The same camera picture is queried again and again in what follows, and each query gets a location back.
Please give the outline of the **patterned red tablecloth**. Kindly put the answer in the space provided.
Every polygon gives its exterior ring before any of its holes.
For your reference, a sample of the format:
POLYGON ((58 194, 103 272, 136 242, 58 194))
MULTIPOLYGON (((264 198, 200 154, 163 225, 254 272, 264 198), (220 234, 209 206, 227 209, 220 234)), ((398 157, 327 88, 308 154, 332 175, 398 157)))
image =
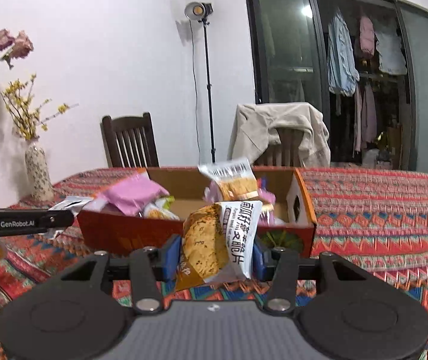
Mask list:
MULTIPOLYGON (((302 176, 317 215, 312 254, 342 255, 428 311, 428 175, 326 168, 302 176)), ((89 253, 77 226, 54 239, 11 236, 4 244, 0 308, 89 253)))

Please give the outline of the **chair with draped jacket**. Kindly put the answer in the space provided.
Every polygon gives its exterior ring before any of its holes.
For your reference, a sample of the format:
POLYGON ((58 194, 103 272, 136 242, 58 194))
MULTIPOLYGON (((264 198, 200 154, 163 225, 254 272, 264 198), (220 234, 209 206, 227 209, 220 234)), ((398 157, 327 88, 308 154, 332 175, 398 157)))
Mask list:
POLYGON ((278 128, 280 143, 269 145, 254 162, 255 166, 300 167, 299 146, 303 132, 290 128, 278 128))

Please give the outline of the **orange cardboard snack box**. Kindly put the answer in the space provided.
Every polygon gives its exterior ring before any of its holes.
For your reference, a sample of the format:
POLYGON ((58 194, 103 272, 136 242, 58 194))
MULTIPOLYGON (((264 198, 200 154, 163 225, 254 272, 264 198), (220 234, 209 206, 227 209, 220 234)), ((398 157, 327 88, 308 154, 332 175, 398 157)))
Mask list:
MULTIPOLYGON (((115 208, 92 211, 84 207, 77 216, 84 242, 93 250, 121 256, 145 246, 162 246, 174 234, 183 236, 203 227, 213 228, 222 219, 221 209, 204 201, 210 180, 193 167, 115 168, 122 180, 147 176, 174 197, 170 206, 178 219, 142 218, 124 215, 115 208)), ((268 245, 284 245, 303 257, 311 254, 317 219, 300 170, 294 167, 256 166, 255 177, 266 182, 276 197, 274 219, 281 224, 258 222, 257 235, 268 245)))

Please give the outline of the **pink snack packet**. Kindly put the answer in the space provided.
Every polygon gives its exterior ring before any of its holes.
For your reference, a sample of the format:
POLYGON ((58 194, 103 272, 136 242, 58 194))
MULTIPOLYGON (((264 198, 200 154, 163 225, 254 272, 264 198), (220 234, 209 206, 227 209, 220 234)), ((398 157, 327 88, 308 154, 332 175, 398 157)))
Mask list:
POLYGON ((91 202, 91 208, 147 219, 176 219, 176 215, 163 208, 163 203, 158 203, 166 197, 167 189, 141 172, 102 191, 91 202))

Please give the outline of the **oat crisp snack packet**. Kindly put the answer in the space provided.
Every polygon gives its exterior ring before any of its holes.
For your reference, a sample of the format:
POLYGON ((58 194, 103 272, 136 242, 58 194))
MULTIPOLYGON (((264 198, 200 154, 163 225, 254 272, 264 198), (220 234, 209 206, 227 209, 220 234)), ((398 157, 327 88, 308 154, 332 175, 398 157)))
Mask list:
POLYGON ((210 185, 204 190, 204 200, 208 203, 246 201, 259 197, 257 180, 247 158, 198 165, 198 170, 210 180, 210 185))

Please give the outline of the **pink hanging garment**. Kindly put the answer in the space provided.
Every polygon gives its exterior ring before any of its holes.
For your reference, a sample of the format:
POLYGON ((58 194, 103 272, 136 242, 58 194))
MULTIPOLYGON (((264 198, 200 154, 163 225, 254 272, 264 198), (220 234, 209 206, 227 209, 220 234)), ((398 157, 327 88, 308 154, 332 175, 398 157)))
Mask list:
POLYGON ((359 49, 365 58, 372 58, 375 54, 375 32, 373 22, 368 16, 359 20, 359 49))

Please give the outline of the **dark wooden chair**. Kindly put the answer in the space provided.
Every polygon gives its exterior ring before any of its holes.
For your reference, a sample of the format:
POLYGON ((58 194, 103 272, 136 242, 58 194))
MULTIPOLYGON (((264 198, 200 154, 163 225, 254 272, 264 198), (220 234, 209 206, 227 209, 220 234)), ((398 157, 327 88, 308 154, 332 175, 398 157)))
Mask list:
POLYGON ((103 116, 101 127, 108 158, 113 167, 158 167, 152 120, 149 112, 142 116, 113 119, 103 116))

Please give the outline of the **dark sliding glass door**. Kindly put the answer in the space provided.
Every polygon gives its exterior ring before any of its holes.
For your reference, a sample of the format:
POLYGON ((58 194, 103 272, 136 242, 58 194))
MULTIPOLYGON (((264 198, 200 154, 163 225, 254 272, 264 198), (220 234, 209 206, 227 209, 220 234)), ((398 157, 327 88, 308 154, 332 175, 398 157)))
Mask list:
POLYGON ((428 173, 428 12, 397 0, 246 0, 259 104, 307 102, 331 164, 428 173))

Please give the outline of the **floral ceramic vase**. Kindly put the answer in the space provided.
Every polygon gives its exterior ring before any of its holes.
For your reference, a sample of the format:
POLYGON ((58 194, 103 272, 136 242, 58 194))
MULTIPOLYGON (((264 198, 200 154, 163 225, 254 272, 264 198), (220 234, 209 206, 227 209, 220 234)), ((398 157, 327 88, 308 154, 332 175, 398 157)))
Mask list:
POLYGON ((46 155, 37 140, 28 142, 25 149, 25 168, 33 199, 47 202, 54 197, 54 189, 46 162, 46 155))

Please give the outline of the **light blue hanging shirt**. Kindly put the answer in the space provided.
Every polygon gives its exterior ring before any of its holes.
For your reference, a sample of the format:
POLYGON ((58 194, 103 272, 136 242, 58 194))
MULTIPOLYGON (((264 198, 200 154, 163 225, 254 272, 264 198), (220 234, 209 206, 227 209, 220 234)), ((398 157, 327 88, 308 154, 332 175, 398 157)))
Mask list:
POLYGON ((340 9, 328 23, 328 90, 351 97, 359 81, 351 35, 340 9))

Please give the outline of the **beige jacket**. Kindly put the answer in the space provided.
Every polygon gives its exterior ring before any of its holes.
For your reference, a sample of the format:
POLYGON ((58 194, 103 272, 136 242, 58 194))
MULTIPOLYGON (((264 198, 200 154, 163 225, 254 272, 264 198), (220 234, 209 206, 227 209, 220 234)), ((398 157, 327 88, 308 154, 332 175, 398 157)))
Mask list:
POLYGON ((307 102, 239 104, 233 122, 228 159, 248 158, 252 163, 281 143, 280 131, 301 133, 301 167, 329 167, 329 131, 323 114, 307 102))

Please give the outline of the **yellow flower branches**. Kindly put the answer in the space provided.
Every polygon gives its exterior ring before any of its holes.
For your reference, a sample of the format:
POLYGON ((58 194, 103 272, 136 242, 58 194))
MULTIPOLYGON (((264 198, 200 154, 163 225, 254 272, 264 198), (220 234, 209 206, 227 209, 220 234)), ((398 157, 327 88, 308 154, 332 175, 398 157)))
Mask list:
POLYGON ((52 99, 45 98, 42 101, 35 99, 36 79, 37 75, 34 73, 30 75, 29 80, 10 81, 1 91, 4 107, 12 118, 13 133, 26 142, 37 141, 38 130, 46 132, 50 121, 78 106, 77 103, 60 103, 52 113, 43 115, 43 109, 52 103, 52 99))

